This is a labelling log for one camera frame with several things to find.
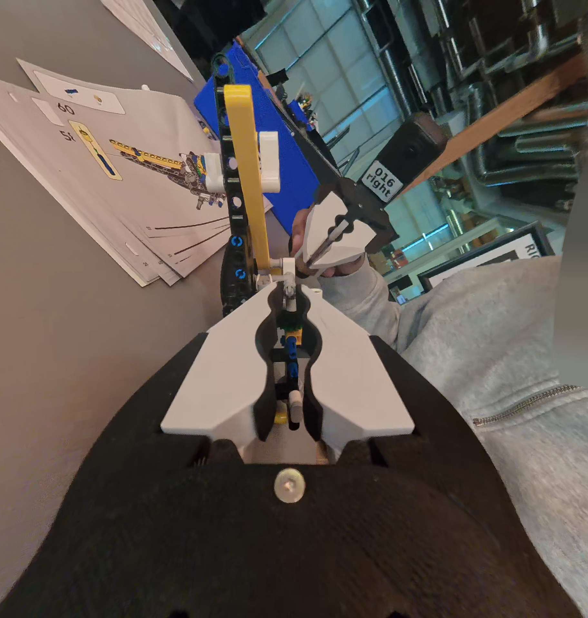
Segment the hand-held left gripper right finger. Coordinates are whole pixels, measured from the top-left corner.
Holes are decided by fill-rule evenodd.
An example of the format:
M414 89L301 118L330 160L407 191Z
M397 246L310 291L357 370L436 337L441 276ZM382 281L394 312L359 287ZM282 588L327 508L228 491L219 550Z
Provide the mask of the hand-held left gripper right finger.
M307 286L299 288L307 431L336 462L350 442L411 435L415 425L367 332Z

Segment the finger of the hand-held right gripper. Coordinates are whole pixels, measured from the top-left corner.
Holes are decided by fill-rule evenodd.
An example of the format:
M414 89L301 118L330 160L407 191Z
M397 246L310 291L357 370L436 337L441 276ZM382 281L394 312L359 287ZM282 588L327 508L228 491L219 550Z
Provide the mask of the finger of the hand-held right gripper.
M309 271L323 271L357 260L367 245L374 240L376 232L365 223L355 223L351 232L344 232L340 240L329 242L328 230L308 230L305 233L305 265Z
M293 257L298 265L342 265L348 262L348 249L344 239L329 239L330 231L337 235L344 231L348 221L343 218L347 207L340 196L331 191L322 201L309 210L305 220L301 243Z

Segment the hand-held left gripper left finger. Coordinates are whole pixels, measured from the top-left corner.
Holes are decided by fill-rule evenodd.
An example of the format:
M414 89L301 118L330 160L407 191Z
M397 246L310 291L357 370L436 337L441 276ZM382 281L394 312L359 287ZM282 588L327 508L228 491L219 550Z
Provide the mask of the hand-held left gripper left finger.
M276 317L283 285L268 284L209 329L161 422L169 435L226 439L244 463L256 463L276 413Z

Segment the yellow black lego model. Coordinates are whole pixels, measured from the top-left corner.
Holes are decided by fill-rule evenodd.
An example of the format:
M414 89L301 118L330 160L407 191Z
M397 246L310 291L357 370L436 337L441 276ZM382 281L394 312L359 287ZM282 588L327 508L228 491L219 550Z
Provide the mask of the yellow black lego model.
M298 413L304 410L304 397L299 389L298 348L309 341L303 335L303 309L308 302L299 300L300 286L296 285L293 259L270 258L263 204L264 170L260 167L261 138L255 131L251 89L234 82L233 70L224 54L214 57L212 65L220 169L229 202L230 237L220 275L223 318L268 284L283 285L282 310L276 317L277 343L271 359L276 412L277 402L287 400L290 420L293 420L292 408ZM197 354L207 332L198 334L192 341Z

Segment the person's right forearm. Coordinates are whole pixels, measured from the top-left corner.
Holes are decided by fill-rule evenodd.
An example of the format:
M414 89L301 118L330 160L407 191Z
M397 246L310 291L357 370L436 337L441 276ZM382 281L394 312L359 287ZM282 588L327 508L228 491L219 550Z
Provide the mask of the person's right forearm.
M365 259L321 277L323 297L380 337L446 398L505 398L559 384L553 317L561 256L518 259L453 274L404 306Z

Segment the lego instruction booklet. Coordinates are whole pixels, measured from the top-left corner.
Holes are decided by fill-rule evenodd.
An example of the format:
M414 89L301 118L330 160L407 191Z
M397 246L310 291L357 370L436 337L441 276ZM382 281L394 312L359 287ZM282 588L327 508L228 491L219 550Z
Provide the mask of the lego instruction booklet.
M18 60L0 80L0 141L140 286L169 286L228 242L218 140L185 100L76 80Z

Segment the person's right hand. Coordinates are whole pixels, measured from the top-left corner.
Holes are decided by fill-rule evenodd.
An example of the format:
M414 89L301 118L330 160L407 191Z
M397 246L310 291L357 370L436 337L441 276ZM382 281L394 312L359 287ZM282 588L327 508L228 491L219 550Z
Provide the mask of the person's right hand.
M348 276L357 272L365 263L367 263L366 255L361 255L354 261L344 263L336 267L329 267L323 271L311 270L306 267L300 252L305 238L307 219L311 215L312 211L313 206L297 212L293 221L290 257L295 258L298 277L302 279L306 277L313 277L317 279L318 277L322 276L330 278L338 276Z

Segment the blue box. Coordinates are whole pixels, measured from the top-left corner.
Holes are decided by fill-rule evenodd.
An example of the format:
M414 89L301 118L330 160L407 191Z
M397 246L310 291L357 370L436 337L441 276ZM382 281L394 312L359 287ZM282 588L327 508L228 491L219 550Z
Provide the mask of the blue box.
M233 70L234 82L251 89L256 133L278 134L280 191L264 192L264 195L272 205L274 217L290 234L298 211L313 204L320 185L336 181L338 170L278 107L271 92L261 83L258 67L243 48L233 42L225 54Z

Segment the pen holder with pens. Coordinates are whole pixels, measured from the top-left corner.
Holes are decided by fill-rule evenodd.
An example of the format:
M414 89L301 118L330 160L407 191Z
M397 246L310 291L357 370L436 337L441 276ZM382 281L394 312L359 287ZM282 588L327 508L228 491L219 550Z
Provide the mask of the pen holder with pens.
M313 108L313 96L308 92L301 92L297 95L296 102L305 116L307 130L309 132L317 130L319 127L319 122L317 119L317 113Z

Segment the black framed sign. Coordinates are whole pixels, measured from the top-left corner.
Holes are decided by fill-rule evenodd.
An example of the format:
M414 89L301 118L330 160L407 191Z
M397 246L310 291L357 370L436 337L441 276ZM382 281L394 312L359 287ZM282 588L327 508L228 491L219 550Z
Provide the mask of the black framed sign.
M555 255L543 226L539 221L535 221L417 276L423 292L426 293L446 278L465 269Z

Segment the person's grey hoodie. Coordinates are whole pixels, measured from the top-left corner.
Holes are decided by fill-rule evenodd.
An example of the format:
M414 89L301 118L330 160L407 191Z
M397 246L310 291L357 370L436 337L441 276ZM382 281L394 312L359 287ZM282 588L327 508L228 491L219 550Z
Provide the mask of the person's grey hoodie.
M588 617L588 389L557 380L446 398L483 444L529 539Z

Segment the silver ventilation ducts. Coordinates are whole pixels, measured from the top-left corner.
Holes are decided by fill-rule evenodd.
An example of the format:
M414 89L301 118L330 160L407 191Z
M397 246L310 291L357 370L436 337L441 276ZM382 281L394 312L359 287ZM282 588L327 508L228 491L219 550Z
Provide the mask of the silver ventilation ducts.
M404 116L464 114L466 127L582 53L588 1L355 1ZM533 112L454 164L471 189L490 190L568 219L588 156L588 68Z

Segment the clear plastic bag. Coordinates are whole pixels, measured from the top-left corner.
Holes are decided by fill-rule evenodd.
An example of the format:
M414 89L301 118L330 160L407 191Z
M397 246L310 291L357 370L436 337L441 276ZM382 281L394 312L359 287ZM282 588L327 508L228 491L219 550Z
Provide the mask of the clear plastic bag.
M193 82L188 69L143 1L101 1L101 4L162 59Z

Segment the wooden rail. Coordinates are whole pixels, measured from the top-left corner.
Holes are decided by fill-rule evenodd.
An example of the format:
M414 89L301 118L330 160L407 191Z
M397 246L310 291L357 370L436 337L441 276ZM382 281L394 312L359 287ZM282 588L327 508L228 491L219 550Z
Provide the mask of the wooden rail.
M556 97L559 93L573 86L577 81L586 76L587 68L587 61L584 55L580 53L498 105L459 134L449 139L444 152L406 186L399 196L404 196L421 182L428 180L444 167L468 154L469 151L474 150L494 135L497 135L500 130L520 120L542 104Z

